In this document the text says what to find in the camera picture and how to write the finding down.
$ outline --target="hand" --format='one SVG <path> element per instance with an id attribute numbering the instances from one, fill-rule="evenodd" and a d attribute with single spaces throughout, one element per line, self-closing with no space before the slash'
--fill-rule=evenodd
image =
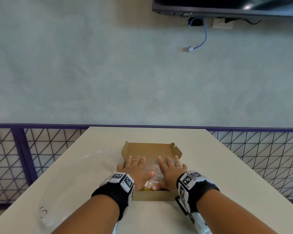
<path id="1" fill-rule="evenodd" d="M 140 157 L 137 156 L 135 160 L 132 162 L 132 156 L 129 156 L 125 167 L 122 168 L 122 164 L 117 165 L 117 171 L 129 174 L 131 178 L 135 181 L 135 190 L 141 190 L 145 183 L 152 179 L 155 176 L 155 172 L 143 173 L 144 163 L 146 161 L 145 157 L 143 157 L 139 163 Z"/>
<path id="2" fill-rule="evenodd" d="M 180 177 L 181 174 L 185 173 L 188 170 L 188 167 L 185 164 L 183 164 L 182 167 L 175 166 L 169 156 L 166 156 L 165 158 L 167 165 L 164 163 L 163 159 L 160 156 L 158 157 L 158 163 L 160 165 L 160 169 L 164 173 L 165 182 L 156 183 L 155 185 L 153 185 L 152 189 L 168 189 L 170 191 L 176 191 L 177 179 Z M 175 156 L 175 164 L 180 164 L 178 156 Z"/>

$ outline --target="plastic bag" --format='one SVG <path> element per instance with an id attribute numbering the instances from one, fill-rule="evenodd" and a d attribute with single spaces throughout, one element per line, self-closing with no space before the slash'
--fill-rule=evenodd
<path id="1" fill-rule="evenodd" d="M 159 182 L 164 182 L 164 174 L 161 171 L 157 160 L 155 160 L 155 159 L 146 160 L 145 165 L 144 165 L 144 171 L 146 173 L 150 172 L 150 171 L 154 171 L 155 176 L 151 180 L 149 180 L 145 183 L 143 190 L 151 191 L 153 185 L 155 185 L 156 183 L 159 183 Z"/>
<path id="2" fill-rule="evenodd" d="M 99 184 L 116 171 L 123 161 L 111 150 L 99 150 L 81 157 L 63 168 L 49 183 L 39 206 L 44 233 L 51 233 L 84 204 Z"/>

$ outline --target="white table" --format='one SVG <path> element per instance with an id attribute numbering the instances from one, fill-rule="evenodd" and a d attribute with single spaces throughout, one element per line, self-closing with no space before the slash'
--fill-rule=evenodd
<path id="1" fill-rule="evenodd" d="M 201 171 L 221 192 L 252 212 L 279 234 L 293 234 L 293 204 L 206 130 L 157 128 L 89 128 L 1 216 L 0 233 L 32 233 L 38 205 L 49 181 L 77 158 L 98 149 L 121 152 L 125 141 L 171 143 L 183 152 L 181 161 Z M 194 233 L 190 220 L 175 202 L 134 202 L 120 223 L 123 233 Z"/>

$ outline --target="blue cable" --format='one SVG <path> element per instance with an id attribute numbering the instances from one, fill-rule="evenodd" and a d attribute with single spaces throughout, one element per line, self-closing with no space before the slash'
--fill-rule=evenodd
<path id="1" fill-rule="evenodd" d="M 204 42 L 203 42 L 203 43 L 201 43 L 199 46 L 197 46 L 197 47 L 195 47 L 195 48 L 189 46 L 189 50 L 188 50 L 189 52 L 191 52 L 192 50 L 195 50 L 195 49 L 201 47 L 201 46 L 205 43 L 206 38 L 207 38 L 207 30 L 206 30 L 206 24 L 205 24 L 204 18 L 196 17 L 196 18 L 194 18 L 194 19 L 191 20 L 191 22 L 190 22 L 189 25 L 192 26 L 192 22 L 193 22 L 195 19 L 201 19 L 201 20 L 203 21 L 204 28 L 205 28 L 205 39 L 204 39 Z"/>

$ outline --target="finger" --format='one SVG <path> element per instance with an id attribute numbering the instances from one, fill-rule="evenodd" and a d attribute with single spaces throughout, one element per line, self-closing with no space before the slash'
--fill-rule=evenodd
<path id="1" fill-rule="evenodd" d="M 143 169 L 145 162 L 146 162 L 146 158 L 143 157 L 138 165 L 138 168 Z"/>
<path id="2" fill-rule="evenodd" d="M 165 173 L 166 169 L 168 169 L 167 165 L 164 163 L 163 159 L 161 156 L 158 156 L 158 164 L 160 165 L 160 169 L 162 170 L 163 173 Z"/>
<path id="3" fill-rule="evenodd" d="M 138 166 L 139 160 L 140 160 L 139 156 L 135 157 L 135 160 L 133 160 L 131 165 L 134 166 L 134 167 Z"/>
<path id="4" fill-rule="evenodd" d="M 163 189 L 168 190 L 168 187 L 165 182 L 155 183 L 155 185 L 152 186 L 152 190 L 154 190 L 154 191 L 163 190 Z"/>
<path id="5" fill-rule="evenodd" d="M 174 164 L 172 163 L 172 160 L 170 159 L 170 157 L 166 156 L 165 158 L 166 158 L 166 162 L 167 162 L 168 167 L 169 168 L 173 167 Z"/>
<path id="6" fill-rule="evenodd" d="M 131 165 L 131 158 L 132 158 L 132 156 L 129 156 L 129 157 L 127 158 L 127 161 L 126 161 L 126 165 L 125 165 L 125 167 Z"/>
<path id="7" fill-rule="evenodd" d="M 178 158 L 177 155 L 175 156 L 175 165 L 176 165 L 176 164 L 180 164 L 180 161 L 179 161 L 179 158 Z"/>
<path id="8" fill-rule="evenodd" d="M 143 183 L 146 183 L 148 180 L 152 179 L 155 176 L 155 172 L 151 171 L 151 172 L 147 172 L 144 176 L 143 176 Z"/>
<path id="9" fill-rule="evenodd" d="M 116 168 L 116 171 L 120 172 L 122 169 L 123 169 L 122 164 L 118 164 L 117 168 Z"/>
<path id="10" fill-rule="evenodd" d="M 186 171 L 188 170 L 188 166 L 187 166 L 187 165 L 183 164 L 182 167 L 183 167 L 183 169 L 185 169 Z"/>

